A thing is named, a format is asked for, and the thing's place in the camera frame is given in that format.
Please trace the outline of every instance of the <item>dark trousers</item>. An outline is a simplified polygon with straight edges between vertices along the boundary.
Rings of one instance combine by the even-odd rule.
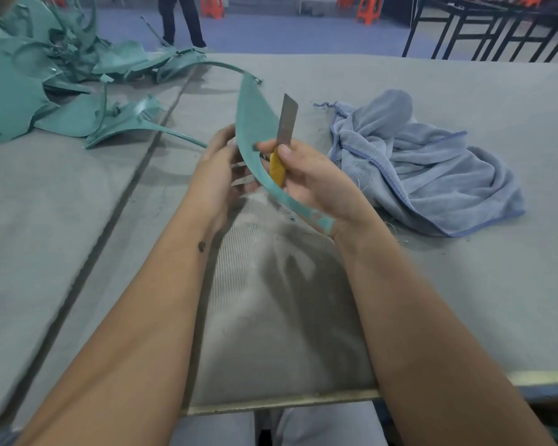
[[[203,35],[201,32],[201,22],[199,21],[199,13],[196,10],[194,0],[157,0],[159,13],[164,23],[164,41],[168,44],[174,44],[175,36],[175,21],[174,21],[174,6],[176,1],[182,7],[184,20],[190,32],[190,40],[195,47],[206,47]]]

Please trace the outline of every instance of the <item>fingernail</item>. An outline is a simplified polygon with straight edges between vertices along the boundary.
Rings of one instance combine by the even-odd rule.
[[[291,153],[291,149],[287,147],[285,144],[279,144],[279,152],[283,153],[283,155],[289,155]]]

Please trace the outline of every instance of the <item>hand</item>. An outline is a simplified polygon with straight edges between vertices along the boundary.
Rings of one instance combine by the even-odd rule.
[[[271,139],[260,142],[257,147],[268,155],[276,145],[277,141]],[[290,147],[281,144],[277,152],[286,167],[284,191],[298,202],[333,217],[331,238],[335,239],[346,230],[358,231],[379,219],[356,184],[329,158],[308,144],[292,139]],[[269,163],[263,161],[263,165],[268,171]]]
[[[182,205],[188,211],[198,212],[209,224],[212,233],[219,231],[227,221],[227,208],[239,196],[259,187],[256,181],[233,185],[237,179],[250,175],[243,164],[238,147],[228,142],[236,135],[235,125],[219,130],[196,165]]]

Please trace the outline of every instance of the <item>person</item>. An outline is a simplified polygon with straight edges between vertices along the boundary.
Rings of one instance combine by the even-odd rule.
[[[180,419],[205,263],[228,206],[255,190],[219,131],[143,266],[22,431],[17,446],[253,446],[252,412]],[[267,155],[275,140],[261,142]],[[296,139],[284,188],[334,218],[380,393],[406,446],[552,446],[498,365],[406,257],[360,189]],[[274,446],[386,445],[369,402],[285,409]]]
[[[174,7],[176,1],[179,1],[179,5],[182,7],[182,13],[184,14],[184,20],[186,20],[186,26],[188,27],[192,44],[195,47],[205,48],[206,44],[203,40],[199,13],[196,10],[194,0],[157,0],[157,8],[159,9],[159,13],[161,14],[161,19],[164,24],[164,41],[166,41],[169,45],[174,45]]]

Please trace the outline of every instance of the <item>gray-blue microfiber cloth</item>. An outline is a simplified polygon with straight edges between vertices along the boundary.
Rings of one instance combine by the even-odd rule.
[[[430,236],[459,237],[525,213],[513,172],[468,146],[467,132],[420,124],[411,96],[387,90],[370,104],[335,108],[330,159],[375,208]]]

